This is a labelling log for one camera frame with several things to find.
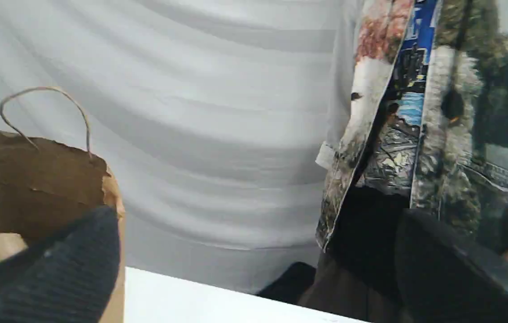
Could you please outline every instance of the white table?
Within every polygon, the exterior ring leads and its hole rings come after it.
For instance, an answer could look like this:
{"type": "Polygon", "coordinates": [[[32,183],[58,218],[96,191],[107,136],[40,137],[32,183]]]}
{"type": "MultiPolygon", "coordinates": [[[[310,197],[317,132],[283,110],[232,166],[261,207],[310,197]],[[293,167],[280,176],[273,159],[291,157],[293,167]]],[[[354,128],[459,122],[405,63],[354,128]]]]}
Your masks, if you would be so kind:
{"type": "Polygon", "coordinates": [[[125,323],[362,323],[127,267],[125,323]]]}

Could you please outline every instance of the white fabric backdrop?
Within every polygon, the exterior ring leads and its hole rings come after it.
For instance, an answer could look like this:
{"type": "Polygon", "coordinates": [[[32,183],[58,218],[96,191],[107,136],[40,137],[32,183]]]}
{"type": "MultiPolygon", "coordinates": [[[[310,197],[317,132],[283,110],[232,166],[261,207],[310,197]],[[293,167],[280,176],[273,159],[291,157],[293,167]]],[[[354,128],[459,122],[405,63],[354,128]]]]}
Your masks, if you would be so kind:
{"type": "MultiPolygon", "coordinates": [[[[58,85],[125,198],[127,262],[256,292],[314,263],[336,0],[0,0],[0,100],[58,85]]],[[[53,92],[7,116],[84,147],[53,92]]],[[[8,130],[0,119],[0,129],[8,130]]]]}

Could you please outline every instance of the shirt sleeve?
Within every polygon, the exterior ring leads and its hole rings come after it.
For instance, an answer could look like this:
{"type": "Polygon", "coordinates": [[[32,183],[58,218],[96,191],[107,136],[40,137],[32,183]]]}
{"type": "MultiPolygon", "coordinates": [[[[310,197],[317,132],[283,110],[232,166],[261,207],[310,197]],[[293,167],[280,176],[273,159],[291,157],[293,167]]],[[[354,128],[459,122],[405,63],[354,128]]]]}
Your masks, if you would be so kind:
{"type": "Polygon", "coordinates": [[[340,139],[346,131],[350,119],[350,95],[354,77],[354,55],[356,52],[359,19],[363,0],[345,0],[342,7],[336,39],[332,71],[330,72],[330,96],[326,139],[320,147],[316,163],[327,170],[332,166],[334,153],[338,150],[340,139]]]}

